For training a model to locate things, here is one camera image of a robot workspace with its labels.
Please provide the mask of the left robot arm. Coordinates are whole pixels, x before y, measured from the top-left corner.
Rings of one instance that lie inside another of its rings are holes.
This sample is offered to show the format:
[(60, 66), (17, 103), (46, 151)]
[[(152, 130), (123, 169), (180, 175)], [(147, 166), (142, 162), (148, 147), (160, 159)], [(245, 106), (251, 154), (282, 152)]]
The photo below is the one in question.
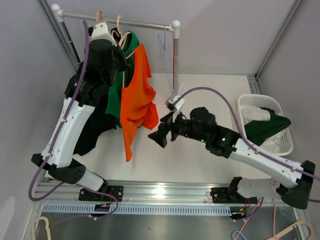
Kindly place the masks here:
[(107, 181), (73, 158), (83, 129), (101, 101), (107, 99), (116, 76), (128, 67), (125, 55), (115, 41), (90, 40), (84, 49), (84, 61), (70, 78), (63, 100), (62, 111), (49, 140), (41, 153), (31, 162), (51, 177), (90, 190), (97, 201), (107, 197)]

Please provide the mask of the orange t shirt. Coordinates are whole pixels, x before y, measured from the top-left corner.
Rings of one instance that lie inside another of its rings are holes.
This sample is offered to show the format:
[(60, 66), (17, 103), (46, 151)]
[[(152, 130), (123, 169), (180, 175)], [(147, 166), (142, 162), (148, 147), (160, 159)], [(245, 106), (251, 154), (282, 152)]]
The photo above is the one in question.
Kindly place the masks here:
[(156, 91), (149, 84), (151, 67), (145, 46), (141, 43), (133, 51), (134, 71), (127, 87), (122, 88), (120, 124), (122, 127), (125, 160), (132, 159), (131, 145), (139, 127), (154, 129), (159, 123), (159, 115), (153, 100)]

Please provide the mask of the white and dark green shirt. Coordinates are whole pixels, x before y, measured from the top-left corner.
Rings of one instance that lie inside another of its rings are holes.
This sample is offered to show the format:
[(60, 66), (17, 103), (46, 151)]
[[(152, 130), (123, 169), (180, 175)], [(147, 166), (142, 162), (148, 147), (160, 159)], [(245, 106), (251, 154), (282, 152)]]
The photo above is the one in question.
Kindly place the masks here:
[(266, 107), (251, 106), (241, 113), (246, 138), (264, 148), (279, 147), (285, 129), (292, 123), (289, 118)]

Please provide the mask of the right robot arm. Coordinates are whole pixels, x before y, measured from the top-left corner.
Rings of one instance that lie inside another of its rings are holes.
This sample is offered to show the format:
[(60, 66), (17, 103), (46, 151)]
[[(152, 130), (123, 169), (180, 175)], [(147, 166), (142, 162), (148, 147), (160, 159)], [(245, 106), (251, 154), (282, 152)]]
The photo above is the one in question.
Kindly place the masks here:
[(295, 162), (278, 155), (271, 160), (266, 151), (242, 138), (238, 132), (218, 125), (215, 116), (205, 107), (193, 109), (189, 119), (171, 111), (161, 118), (157, 131), (148, 138), (165, 148), (168, 134), (171, 134), (172, 142), (179, 136), (202, 142), (211, 154), (247, 164), (269, 176), (263, 179), (236, 176), (223, 196), (211, 193), (213, 201), (241, 203), (250, 198), (276, 198), (296, 209), (307, 208), (314, 163), (308, 160)]

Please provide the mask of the blue wire hanger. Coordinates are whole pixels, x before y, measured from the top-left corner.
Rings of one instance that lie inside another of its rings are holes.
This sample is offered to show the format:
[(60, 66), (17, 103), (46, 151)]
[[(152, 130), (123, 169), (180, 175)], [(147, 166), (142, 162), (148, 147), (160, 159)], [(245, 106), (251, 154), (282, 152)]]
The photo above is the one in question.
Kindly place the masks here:
[(167, 48), (166, 48), (166, 25), (163, 25), (164, 28), (164, 35), (163, 35), (163, 39), (161, 39), (161, 37), (158, 35), (157, 36), (157, 40), (158, 40), (158, 45), (159, 45), (159, 50), (160, 50), (160, 54), (161, 54), (161, 59), (163, 62), (163, 66), (164, 66), (164, 70), (165, 70), (165, 75), (167, 78), (167, 82), (169, 85), (169, 90), (171, 94), (174, 94), (174, 87), (173, 87), (173, 80), (172, 80), (172, 75), (171, 75), (171, 71), (170, 71), (170, 66), (169, 66), (169, 60), (168, 60), (168, 55), (167, 55)]

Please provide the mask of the pink wire hanger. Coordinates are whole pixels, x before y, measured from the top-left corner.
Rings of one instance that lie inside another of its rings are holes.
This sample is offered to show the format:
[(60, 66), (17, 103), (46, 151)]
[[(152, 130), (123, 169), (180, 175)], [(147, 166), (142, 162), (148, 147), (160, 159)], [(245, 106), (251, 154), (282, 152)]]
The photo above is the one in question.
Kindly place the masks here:
[(125, 33), (121, 32), (117, 27), (111, 29), (111, 36), (116, 42), (116, 53), (120, 57), (120, 71), (117, 77), (120, 77), (120, 86), (123, 85), (123, 73), (129, 80), (124, 81), (124, 86), (127, 86), (132, 78), (134, 71), (134, 57), (130, 56), (140, 44), (137, 36), (132, 31)]

